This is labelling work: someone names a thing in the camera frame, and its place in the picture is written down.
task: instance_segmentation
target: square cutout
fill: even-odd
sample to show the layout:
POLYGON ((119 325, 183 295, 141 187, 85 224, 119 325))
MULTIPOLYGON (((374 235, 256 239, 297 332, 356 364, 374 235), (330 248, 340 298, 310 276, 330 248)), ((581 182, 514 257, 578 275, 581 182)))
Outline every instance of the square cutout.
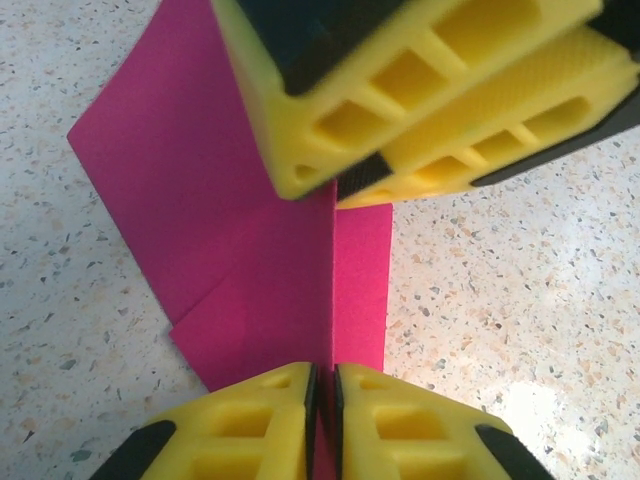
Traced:
POLYGON ((398 461, 400 480, 463 480, 465 476, 465 462, 460 455, 458 458, 431 458, 427 452, 424 457, 402 458, 398 461))
POLYGON ((429 185, 444 185, 469 175, 473 170, 455 157, 448 156, 417 170, 413 175, 429 185))
POLYGON ((524 126, 542 142, 563 138, 589 114, 589 102, 573 98, 524 122, 524 126))
POLYGON ((383 131, 388 122, 360 105, 346 101, 315 126, 317 134, 345 147, 359 147, 383 131))
POLYGON ((402 52, 372 81, 375 88, 409 110, 446 83, 444 77, 411 50, 402 52))
POLYGON ((317 173, 318 169, 310 167, 309 165, 296 165, 294 169, 295 177, 299 182, 312 180, 317 173))
POLYGON ((468 0, 434 31, 473 66, 514 38, 525 36, 540 19, 534 0, 468 0))
POLYGON ((516 156, 523 146, 520 140, 514 137, 513 134, 503 130, 496 135, 476 143, 472 148, 487 162, 495 162, 516 156))
POLYGON ((226 405, 216 412, 213 435, 216 437, 263 438, 267 434, 273 410, 260 405, 226 405))
POLYGON ((264 388, 288 388, 291 386, 289 375, 278 375, 268 378, 262 383, 264 388))
POLYGON ((383 407, 374 413, 378 435, 382 440, 444 440, 438 416, 412 407, 383 407))
POLYGON ((257 455, 203 455, 193 461, 193 480, 255 480, 260 461, 257 455))
POLYGON ((362 390, 389 390, 389 387, 386 387, 368 377, 362 377, 360 379, 360 388, 362 390))

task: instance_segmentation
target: textured yellow surface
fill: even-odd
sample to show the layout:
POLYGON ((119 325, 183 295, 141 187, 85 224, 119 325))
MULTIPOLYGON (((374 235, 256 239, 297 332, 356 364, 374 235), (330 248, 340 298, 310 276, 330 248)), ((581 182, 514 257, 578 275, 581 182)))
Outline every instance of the textured yellow surface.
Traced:
POLYGON ((340 365, 344 480, 509 480, 475 431, 502 420, 359 365, 340 365))
POLYGON ((310 363, 293 363, 170 410, 176 433, 142 480, 304 480, 310 363))
POLYGON ((635 89, 638 71, 626 49, 579 27, 385 145, 396 174, 341 207, 468 190, 474 179, 593 127, 635 89))
MULTIPOLYGON (((388 146, 601 8, 600 0, 408 2, 314 90, 292 98, 236 2, 213 5, 266 168, 288 199, 388 146)), ((370 198, 361 203, 378 203, 370 198)))

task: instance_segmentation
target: black rubber edge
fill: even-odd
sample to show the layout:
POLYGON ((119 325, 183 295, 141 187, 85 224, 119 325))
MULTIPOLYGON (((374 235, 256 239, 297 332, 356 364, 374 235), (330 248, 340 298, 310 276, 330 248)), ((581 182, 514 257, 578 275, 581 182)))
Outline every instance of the black rubber edge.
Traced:
POLYGON ((527 158, 507 165, 500 170, 480 177, 471 185, 474 187, 486 187, 502 182, 527 170, 538 167, 560 157, 573 153, 581 148, 611 137, 640 124, 640 87, 636 88, 620 105, 605 117, 595 127, 584 133, 576 135, 564 142, 553 145, 546 150, 535 153, 527 158))
POLYGON ((344 448, 344 392, 342 391, 342 380, 340 378, 340 366, 336 365, 333 372, 333 394, 335 405, 335 460, 336 460, 336 480, 342 480, 342 463, 343 463, 343 448, 344 448))
POLYGON ((176 432, 169 420, 133 432, 89 480, 140 480, 176 432))
POLYGON ((513 435, 490 425, 478 425, 476 432, 511 480, 554 480, 538 459, 513 435))
POLYGON ((393 175, 393 170, 380 152, 376 152, 338 174, 336 177, 338 201, 344 200, 390 175, 393 175))
POLYGON ((311 365, 307 393, 304 397, 305 408, 305 454, 307 461, 307 480, 313 478, 313 461, 316 442, 316 420, 318 417, 318 367, 311 365))
POLYGON ((640 0, 605 0, 603 12, 589 26, 619 43, 640 61, 640 0))
POLYGON ((282 75, 311 90, 408 0, 237 0, 282 75))

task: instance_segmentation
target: speckled floor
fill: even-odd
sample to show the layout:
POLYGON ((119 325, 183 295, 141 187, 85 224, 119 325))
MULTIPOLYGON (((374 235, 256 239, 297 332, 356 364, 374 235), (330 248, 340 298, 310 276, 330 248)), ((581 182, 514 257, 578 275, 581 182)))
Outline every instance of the speckled floor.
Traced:
MULTIPOLYGON (((0 477, 85 479, 204 392, 64 135, 157 0, 0 0, 0 477)), ((502 416, 558 478, 640 478, 640 129, 400 204, 387 371, 502 416)))

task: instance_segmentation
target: pink foam sheet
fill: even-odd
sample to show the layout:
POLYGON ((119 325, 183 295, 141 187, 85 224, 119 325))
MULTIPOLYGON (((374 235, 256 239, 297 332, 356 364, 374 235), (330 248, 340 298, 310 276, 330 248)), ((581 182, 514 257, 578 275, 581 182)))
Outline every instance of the pink foam sheet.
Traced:
POLYGON ((208 0, 164 0, 69 141, 211 390, 382 368, 391 207, 274 193, 208 0))

